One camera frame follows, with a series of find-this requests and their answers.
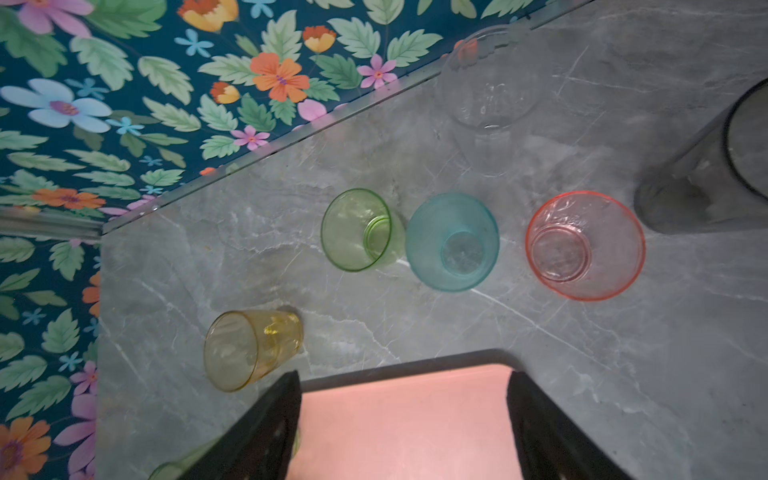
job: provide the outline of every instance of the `gray marble surface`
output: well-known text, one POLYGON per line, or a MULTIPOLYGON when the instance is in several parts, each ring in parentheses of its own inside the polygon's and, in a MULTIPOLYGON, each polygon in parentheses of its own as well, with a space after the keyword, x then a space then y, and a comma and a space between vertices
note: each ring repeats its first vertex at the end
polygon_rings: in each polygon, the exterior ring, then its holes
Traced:
POLYGON ((504 349, 635 478, 765 478, 766 232, 647 232, 624 294, 564 300, 528 268, 525 225, 549 197, 597 190, 631 204, 658 164, 768 75, 764 0, 606 0, 535 32, 551 48, 546 101, 516 129, 503 174, 473 171, 429 81, 108 234, 99 337, 100 478, 146 478, 221 434, 273 381, 237 394, 206 380, 219 313, 296 307, 303 379, 504 349), (350 187, 405 218, 437 192, 487 203, 502 251, 477 289, 439 293, 407 265, 349 274, 319 247, 350 187))

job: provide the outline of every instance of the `orange flower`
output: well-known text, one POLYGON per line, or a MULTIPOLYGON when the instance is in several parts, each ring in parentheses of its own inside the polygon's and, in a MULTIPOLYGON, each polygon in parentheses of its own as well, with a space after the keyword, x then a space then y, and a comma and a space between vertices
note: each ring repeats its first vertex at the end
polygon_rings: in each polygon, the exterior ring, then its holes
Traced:
POLYGON ((280 57, 276 53, 260 53, 250 62, 253 73, 259 74, 253 77, 256 88, 261 91, 270 91, 270 98, 277 101, 285 101, 288 97, 297 104, 306 98, 304 90, 310 87, 310 78, 306 75, 297 75, 301 71, 301 65, 293 59, 286 58, 280 64, 280 57))
POLYGON ((59 188, 58 190, 49 190, 43 188, 38 190, 32 195, 35 200, 40 200, 46 205, 51 207, 61 207, 70 210, 82 210, 83 208, 99 208, 106 204, 107 201, 103 198, 99 198, 94 194, 79 194, 77 190, 72 188, 59 188))
POLYGON ((204 31, 219 31, 224 22, 237 20, 237 0, 184 0, 177 10, 184 21, 204 31))
POLYGON ((27 480, 29 474, 40 472, 48 461, 48 456, 41 453, 51 447, 51 437, 43 436, 50 428, 45 420, 32 425, 32 417, 14 420, 10 430, 0 425, 2 480, 27 480))
POLYGON ((210 95, 219 104, 232 104, 240 100, 240 92, 225 81, 218 81, 210 89, 210 95))
POLYGON ((83 303, 93 303, 88 312, 91 315, 98 317, 101 313, 101 302, 99 301, 101 299, 101 272, 93 275, 90 281, 93 286, 86 286, 83 289, 83 303))
POLYGON ((336 41, 336 33, 322 25, 319 27, 304 28, 303 37, 304 45, 315 53, 323 53, 325 50, 331 48, 333 42, 336 41))

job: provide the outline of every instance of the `green leaf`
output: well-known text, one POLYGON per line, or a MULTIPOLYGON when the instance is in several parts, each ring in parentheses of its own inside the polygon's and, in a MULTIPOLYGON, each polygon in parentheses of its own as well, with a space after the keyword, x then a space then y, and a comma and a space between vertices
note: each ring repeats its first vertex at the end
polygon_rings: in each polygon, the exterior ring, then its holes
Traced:
POLYGON ((368 16, 376 23, 389 25, 402 12, 406 0, 362 0, 368 8, 368 16))
POLYGON ((27 150, 36 148, 39 144, 48 140, 48 137, 35 135, 22 135, 20 131, 0 129, 0 150, 27 150))
POLYGON ((58 66, 67 64, 63 54, 67 49, 53 34, 32 33, 8 7, 0 7, 0 41, 13 58, 24 58, 43 77, 56 75, 58 66))
POLYGON ((61 375, 50 376, 37 382, 32 388, 21 394, 21 400, 8 412, 5 421, 24 414, 34 415, 41 410, 49 409, 55 403, 67 398, 71 388, 72 384, 69 379, 61 375))
POLYGON ((200 118, 214 130, 230 131, 237 128, 237 119, 223 105, 217 105, 208 95, 200 97, 197 108, 200 118))
POLYGON ((332 57, 328 55, 315 55, 312 59, 322 69, 320 74, 328 78, 338 88, 350 90, 360 86, 362 75, 357 73, 357 66, 351 58, 344 58, 339 54, 335 54, 332 57))
POLYGON ((319 78, 310 78, 310 87, 304 92, 307 97, 319 101, 340 100, 339 94, 336 93, 336 89, 333 88, 333 85, 325 80, 320 80, 319 78))
POLYGON ((7 392, 17 386, 24 386, 34 382, 45 372, 45 367, 47 366, 48 362, 43 357, 37 355, 27 355, 21 360, 14 360, 4 369, 0 370, 0 389, 4 389, 7 392))
POLYGON ((205 139, 200 148, 203 150, 203 160, 213 157, 224 158, 240 149, 240 147, 235 145, 234 138, 223 135, 214 135, 211 138, 205 139))
POLYGON ((240 106, 237 108, 240 114, 240 121, 246 125, 256 128, 258 131, 272 131, 275 129, 276 122, 272 114, 266 107, 257 103, 250 94, 245 94, 240 99, 240 106))
POLYGON ((70 51, 78 54, 81 65, 88 66, 88 73, 101 76, 112 91, 120 90, 126 81, 133 80, 134 66, 125 59, 128 55, 108 41, 100 38, 73 37, 70 51))
POLYGON ((0 261, 21 263, 35 252, 35 244, 21 237, 0 238, 0 261))
POLYGON ((72 281, 74 273, 83 266, 85 251, 83 247, 77 245, 73 247, 69 242, 56 243, 51 247, 51 256, 53 260, 53 270, 59 270, 61 276, 72 281))
POLYGON ((424 33, 423 29, 411 33, 410 30, 393 38, 386 49, 386 59, 397 62, 398 67, 407 67, 411 63, 429 53, 429 47, 433 46, 442 37, 436 33, 424 33))
POLYGON ((277 53, 280 61, 292 58, 294 61, 301 55, 301 31, 296 30, 296 10, 283 13, 277 22, 270 20, 266 31, 261 32, 261 51, 277 53))
POLYGON ((160 29, 155 23, 165 13, 165 0, 90 0, 94 11, 87 17, 104 33, 118 38, 147 37, 160 29))
POLYGON ((12 273, 0 283, 0 292, 12 292, 27 288, 29 283, 40 273, 39 268, 27 270, 24 273, 12 273))
POLYGON ((202 64, 197 71, 218 77, 221 81, 247 87, 253 85, 253 77, 256 74, 250 69, 250 58, 228 53, 226 57, 217 55, 212 60, 202 64))
POLYGON ((373 31, 370 22, 362 23, 358 18, 352 17, 352 21, 344 18, 331 18, 328 23, 333 26, 339 37, 339 43, 346 45, 345 50, 351 51, 356 58, 371 58, 379 50, 381 35, 373 31))
POLYGON ((149 82, 166 95, 173 95, 185 105, 190 103, 193 90, 190 78, 180 70, 175 62, 160 57, 141 57, 138 62, 139 73, 149 78, 149 82))
POLYGON ((136 183, 131 175, 116 174, 113 172, 95 171, 84 174, 74 174, 74 176, 87 178, 97 184, 115 185, 117 187, 128 187, 136 183))
POLYGON ((152 116, 163 122, 166 127, 172 127, 175 131, 200 130, 200 120, 181 108, 171 104, 163 105, 147 97, 144 97, 144 104, 152 110, 152 116))
POLYGON ((122 160, 114 155, 102 154, 100 151, 65 150, 92 167, 103 168, 113 172, 125 172, 131 168, 131 162, 122 160))
POLYGON ((24 350, 24 339, 18 333, 0 333, 0 362, 10 360, 24 350))

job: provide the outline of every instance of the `blue glass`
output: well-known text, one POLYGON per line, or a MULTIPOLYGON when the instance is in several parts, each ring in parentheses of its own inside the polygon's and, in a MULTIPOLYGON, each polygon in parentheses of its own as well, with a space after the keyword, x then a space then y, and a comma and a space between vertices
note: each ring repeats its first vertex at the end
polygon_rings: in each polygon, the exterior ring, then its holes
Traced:
POLYGON ((411 217, 406 256, 411 270, 435 290, 461 292, 477 286, 498 257, 498 227, 488 208, 464 194, 440 194, 411 217))

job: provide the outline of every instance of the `yellow glass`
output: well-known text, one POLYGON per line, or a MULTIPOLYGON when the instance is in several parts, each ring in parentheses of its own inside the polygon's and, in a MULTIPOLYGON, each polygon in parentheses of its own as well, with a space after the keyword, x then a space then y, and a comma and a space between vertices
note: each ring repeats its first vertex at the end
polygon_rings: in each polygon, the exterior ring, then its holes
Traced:
POLYGON ((205 373, 219 390, 235 392, 283 365, 303 340, 301 320, 293 313, 222 313, 205 337, 205 373))

